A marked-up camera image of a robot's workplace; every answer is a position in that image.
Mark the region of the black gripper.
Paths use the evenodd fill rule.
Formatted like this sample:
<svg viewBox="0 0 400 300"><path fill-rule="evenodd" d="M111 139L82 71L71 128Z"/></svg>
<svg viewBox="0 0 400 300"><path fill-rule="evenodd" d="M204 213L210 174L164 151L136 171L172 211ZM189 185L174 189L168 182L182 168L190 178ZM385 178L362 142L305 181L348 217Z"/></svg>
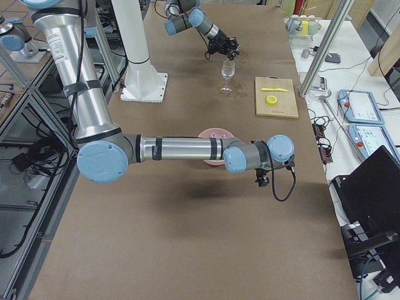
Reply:
<svg viewBox="0 0 400 300"><path fill-rule="evenodd" d="M256 168L256 180L255 182L258 184L260 188L268 186L270 180L268 178L269 170L263 168Z"/></svg>
<svg viewBox="0 0 400 300"><path fill-rule="evenodd" d="M207 51L209 54L234 54L240 55L241 45L236 37L227 37L226 34L219 30L213 37L208 36L209 40Z"/></svg>

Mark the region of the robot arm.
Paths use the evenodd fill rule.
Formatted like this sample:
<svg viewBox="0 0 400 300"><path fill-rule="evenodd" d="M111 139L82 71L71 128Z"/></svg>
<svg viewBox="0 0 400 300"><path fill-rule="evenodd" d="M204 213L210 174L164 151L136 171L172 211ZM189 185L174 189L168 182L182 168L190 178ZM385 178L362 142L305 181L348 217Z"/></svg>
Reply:
<svg viewBox="0 0 400 300"><path fill-rule="evenodd" d="M205 56L219 53L233 61L239 55L241 45L237 39L228 37L206 16L200 1L167 1L164 12L167 18L164 27L170 36L194 28L208 40Z"/></svg>
<svg viewBox="0 0 400 300"><path fill-rule="evenodd" d="M80 173L96 183L119 179L132 163L147 160L222 160L227 171L256 171L257 183L274 181L277 169L294 169L294 144L278 134L246 144L230 137L146 137L124 134L112 119L84 37L93 1L25 1L34 26L46 37L64 94L77 122Z"/></svg>

